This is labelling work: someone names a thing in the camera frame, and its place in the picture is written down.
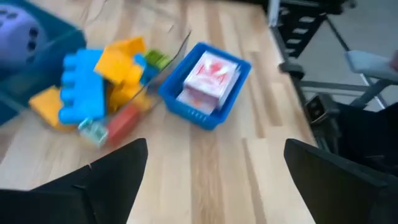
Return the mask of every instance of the blue basket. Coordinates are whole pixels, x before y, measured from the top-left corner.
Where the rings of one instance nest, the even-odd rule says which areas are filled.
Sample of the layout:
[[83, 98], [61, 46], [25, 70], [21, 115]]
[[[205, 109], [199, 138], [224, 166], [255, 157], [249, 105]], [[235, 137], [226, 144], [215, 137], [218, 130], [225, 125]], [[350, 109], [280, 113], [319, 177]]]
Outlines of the blue basket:
[[[178, 95], [183, 88], [183, 82], [193, 69], [203, 53], [209, 52], [226, 60], [235, 62], [240, 67], [241, 74], [226, 99], [222, 109], [214, 110], [212, 114], [204, 114], [191, 106], [177, 101]], [[241, 90], [245, 79], [248, 77], [251, 65], [245, 60], [232, 56], [222, 50], [216, 49], [205, 43], [197, 43], [196, 46], [182, 60], [178, 67], [169, 75], [159, 88], [159, 95], [164, 99], [167, 108], [181, 117], [190, 120], [192, 123], [201, 126], [203, 129], [212, 130], [227, 118], [232, 106]]]

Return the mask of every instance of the toy blocks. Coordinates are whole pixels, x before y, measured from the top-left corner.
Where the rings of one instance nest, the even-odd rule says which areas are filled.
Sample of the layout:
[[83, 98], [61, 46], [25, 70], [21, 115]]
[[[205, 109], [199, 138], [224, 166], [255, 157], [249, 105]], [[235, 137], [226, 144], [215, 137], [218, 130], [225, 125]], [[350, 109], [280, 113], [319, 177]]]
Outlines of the toy blocks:
[[108, 114], [113, 114], [113, 113], [117, 112], [117, 110], [119, 109], [118, 105], [116, 103], [112, 103], [112, 101], [111, 101], [111, 96], [112, 96], [114, 88], [115, 88], [115, 86], [112, 84], [107, 85], [107, 87], [106, 87], [106, 107], [107, 107]]
[[147, 63], [145, 57], [142, 54], [136, 54], [134, 56], [134, 62], [140, 65], [144, 70], [141, 79], [139, 80], [139, 82], [143, 85], [148, 84], [159, 73], [159, 70], [157, 68]]
[[169, 56], [155, 49], [148, 51], [145, 54], [145, 59], [149, 65], [154, 66], [160, 71], [171, 62], [171, 58]]
[[58, 111], [63, 103], [60, 99], [60, 90], [55, 86], [41, 91], [29, 100], [30, 107], [43, 117], [49, 125], [60, 131], [71, 131], [75, 126], [63, 125], [58, 120]]
[[79, 50], [64, 58], [60, 96], [65, 106], [58, 114], [63, 124], [105, 117], [104, 80], [93, 71], [102, 53], [102, 50]]
[[138, 83], [142, 68], [132, 63], [132, 58], [122, 52], [105, 50], [95, 65], [95, 71], [115, 85], [123, 82]]
[[140, 36], [128, 40], [117, 41], [107, 46], [105, 50], [116, 50], [130, 57], [138, 53], [144, 53], [145, 52], [144, 37]]
[[108, 123], [107, 145], [118, 146], [133, 128], [137, 125], [142, 114], [134, 104], [127, 104], [116, 116]]
[[141, 85], [127, 86], [120, 85], [116, 86], [110, 97], [109, 107], [110, 111], [118, 110], [130, 100], [134, 103], [141, 111], [147, 111], [152, 106], [152, 100], [146, 96], [146, 90]]
[[108, 130], [97, 121], [85, 119], [79, 124], [79, 132], [82, 136], [95, 142], [97, 146], [102, 146], [108, 138]]

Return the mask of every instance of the plastic container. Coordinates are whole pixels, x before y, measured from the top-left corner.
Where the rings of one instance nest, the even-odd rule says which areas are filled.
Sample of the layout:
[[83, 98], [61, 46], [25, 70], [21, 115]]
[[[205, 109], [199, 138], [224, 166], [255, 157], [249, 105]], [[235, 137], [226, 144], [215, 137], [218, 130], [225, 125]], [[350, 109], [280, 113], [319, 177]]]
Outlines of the plastic container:
[[[12, 4], [29, 11], [49, 34], [49, 42], [45, 46], [37, 47], [36, 55], [40, 57], [39, 62], [17, 73], [1, 75], [0, 124], [12, 125], [12, 118], [15, 116], [22, 116], [24, 119], [34, 117], [41, 120], [40, 126], [35, 126], [34, 129], [46, 129], [46, 133], [59, 136], [60, 133], [38, 114], [28, 110], [29, 98], [52, 85], [60, 85], [62, 61], [66, 54], [75, 53], [85, 47], [103, 49], [116, 40], [136, 36], [144, 37], [147, 50], [157, 49], [172, 58], [172, 61], [138, 93], [146, 92], [152, 99], [151, 107], [161, 101], [157, 89], [183, 59], [190, 29], [175, 16], [149, 4], [134, 1], [123, 1], [123, 5], [120, 1], [102, 3], [82, 5], [80, 1], [72, 1], [62, 8], [54, 8], [51, 1], [44, 1], [43, 5], [36, 6], [29, 1], [0, 0], [0, 4]], [[97, 122], [106, 126], [122, 110], [123, 108]]]
[[[231, 93], [227, 97], [223, 107], [220, 110], [214, 110], [210, 115], [206, 115], [185, 103], [177, 101], [177, 97], [183, 89], [184, 80], [205, 51], [237, 63], [241, 71], [241, 74], [231, 90]], [[212, 130], [215, 129], [217, 125], [224, 122], [228, 117], [228, 114], [231, 111], [236, 97], [238, 96], [244, 81], [248, 77], [250, 70], [251, 65], [247, 61], [216, 49], [208, 44], [197, 43], [191, 52], [187, 54], [172, 74], [166, 79], [166, 81], [164, 81], [162, 86], [159, 88], [159, 95], [162, 96], [167, 108], [171, 112], [190, 120], [192, 123], [201, 126], [203, 129]]]

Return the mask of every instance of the teal plastic bin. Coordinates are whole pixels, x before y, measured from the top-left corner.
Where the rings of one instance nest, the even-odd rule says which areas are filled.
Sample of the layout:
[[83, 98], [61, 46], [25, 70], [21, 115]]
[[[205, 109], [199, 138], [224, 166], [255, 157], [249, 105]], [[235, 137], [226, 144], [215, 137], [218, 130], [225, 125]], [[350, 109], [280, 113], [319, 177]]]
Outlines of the teal plastic bin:
[[86, 46], [81, 30], [51, 15], [29, 1], [0, 0], [23, 8], [36, 18], [45, 29], [48, 42], [37, 49], [40, 60], [18, 73], [0, 69], [0, 125], [18, 114], [19, 107], [27, 106], [30, 97], [60, 84], [63, 57]]

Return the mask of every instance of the playing cards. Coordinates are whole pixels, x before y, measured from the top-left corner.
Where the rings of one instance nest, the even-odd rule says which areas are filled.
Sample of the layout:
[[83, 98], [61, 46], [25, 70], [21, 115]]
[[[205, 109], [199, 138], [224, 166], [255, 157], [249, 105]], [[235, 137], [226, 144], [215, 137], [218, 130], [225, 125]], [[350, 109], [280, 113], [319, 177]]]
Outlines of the playing cards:
[[177, 97], [177, 100], [207, 115], [211, 114], [216, 108], [215, 104], [211, 104], [200, 98], [194, 97], [187, 90], [182, 90], [181, 94]]
[[184, 87], [195, 98], [221, 108], [239, 77], [238, 64], [203, 53], [184, 81]]

